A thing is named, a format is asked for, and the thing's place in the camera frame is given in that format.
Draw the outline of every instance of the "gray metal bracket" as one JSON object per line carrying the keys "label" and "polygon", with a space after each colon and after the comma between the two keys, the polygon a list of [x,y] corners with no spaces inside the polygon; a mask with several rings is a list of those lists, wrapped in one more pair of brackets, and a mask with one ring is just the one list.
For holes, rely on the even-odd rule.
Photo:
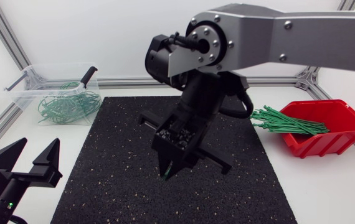
{"label": "gray metal bracket", "polygon": [[302,72],[296,75],[295,87],[308,90],[310,85],[318,84],[318,72],[320,67],[307,66]]}

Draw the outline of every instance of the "clear plastic bin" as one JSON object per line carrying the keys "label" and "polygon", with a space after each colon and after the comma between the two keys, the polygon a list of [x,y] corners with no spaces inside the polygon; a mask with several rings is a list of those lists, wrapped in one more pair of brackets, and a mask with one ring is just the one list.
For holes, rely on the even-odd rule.
{"label": "clear plastic bin", "polygon": [[36,64],[4,91],[41,125],[93,123],[102,103],[92,63]]}

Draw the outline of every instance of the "black handle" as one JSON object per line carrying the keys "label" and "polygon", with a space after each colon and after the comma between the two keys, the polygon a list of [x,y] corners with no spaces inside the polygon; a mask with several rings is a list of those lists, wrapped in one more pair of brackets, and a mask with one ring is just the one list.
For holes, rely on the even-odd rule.
{"label": "black handle", "polygon": [[86,72],[86,74],[83,76],[83,78],[80,80],[80,82],[82,82],[85,85],[85,88],[86,88],[86,84],[89,82],[90,78],[96,71],[97,71],[96,67],[94,66],[90,67],[89,70]]}

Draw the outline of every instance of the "aluminum frame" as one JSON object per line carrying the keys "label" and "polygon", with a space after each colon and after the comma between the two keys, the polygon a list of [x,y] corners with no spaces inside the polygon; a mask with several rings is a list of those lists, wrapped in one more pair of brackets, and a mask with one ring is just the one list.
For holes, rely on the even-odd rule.
{"label": "aluminum frame", "polygon": [[[342,0],[338,10],[353,10],[355,8],[355,0]],[[16,65],[22,70],[30,65],[30,61],[25,54],[23,48],[18,42],[17,37],[13,33],[9,23],[7,22],[0,8],[0,39],[5,48],[10,53],[10,56],[15,61]],[[319,67],[307,67],[303,72],[294,76],[281,77],[247,77],[250,86],[292,86],[305,90],[313,99],[327,100],[332,99],[317,82]],[[113,79],[98,79],[98,84],[101,89],[110,88],[166,88],[167,85],[158,83],[152,78],[113,78]],[[0,115],[0,138],[10,128],[10,126],[19,117],[22,111],[12,103]]]}

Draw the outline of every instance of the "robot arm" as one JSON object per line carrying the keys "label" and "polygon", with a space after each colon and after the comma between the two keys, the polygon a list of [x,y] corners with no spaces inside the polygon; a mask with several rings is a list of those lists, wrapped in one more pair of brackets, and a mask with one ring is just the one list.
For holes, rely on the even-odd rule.
{"label": "robot arm", "polygon": [[[253,110],[245,77],[229,72],[267,62],[355,70],[355,12],[284,13],[229,4],[194,16],[185,36],[156,36],[146,55],[147,72],[183,91],[169,116],[144,112],[140,123],[156,129],[160,176],[211,159],[226,174],[232,158],[206,149],[202,140],[217,115],[247,118]],[[237,95],[246,110],[222,108]]]}
{"label": "robot arm", "polygon": [[209,51],[178,46],[169,54],[169,77],[266,62],[355,70],[355,12],[284,13],[229,4],[194,16],[186,36],[206,40]]}

